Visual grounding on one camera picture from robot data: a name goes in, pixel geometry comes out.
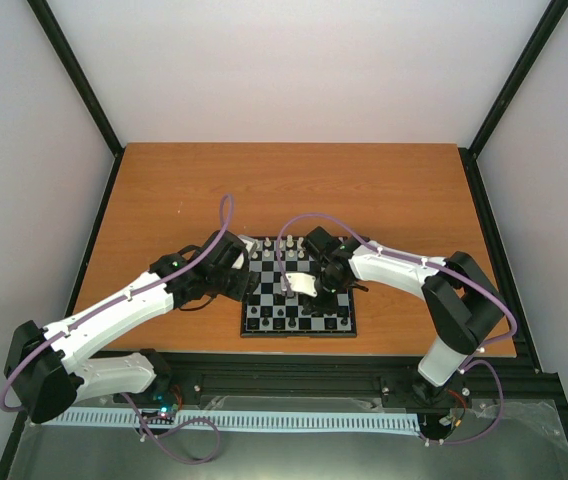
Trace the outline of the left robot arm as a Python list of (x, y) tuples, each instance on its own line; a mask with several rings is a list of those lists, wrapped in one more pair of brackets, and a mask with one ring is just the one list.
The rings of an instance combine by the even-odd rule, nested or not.
[(243, 302), (259, 283), (249, 261), (257, 240), (215, 232), (203, 246), (161, 256), (126, 287), (44, 327), (27, 321), (11, 339), (4, 375), (19, 408), (35, 424), (82, 400), (121, 392), (165, 400), (172, 378), (149, 353), (94, 355), (135, 327), (203, 297)]

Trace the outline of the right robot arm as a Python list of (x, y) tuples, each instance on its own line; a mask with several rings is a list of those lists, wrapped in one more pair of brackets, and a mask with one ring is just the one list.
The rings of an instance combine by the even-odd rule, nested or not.
[(436, 337), (417, 372), (434, 387), (462, 369), (505, 316), (500, 293), (464, 252), (424, 257), (357, 235), (341, 242), (321, 227), (305, 237), (303, 247), (319, 271), (287, 273), (282, 286), (302, 296), (313, 313), (334, 313), (337, 295), (360, 282), (392, 287), (425, 302)]

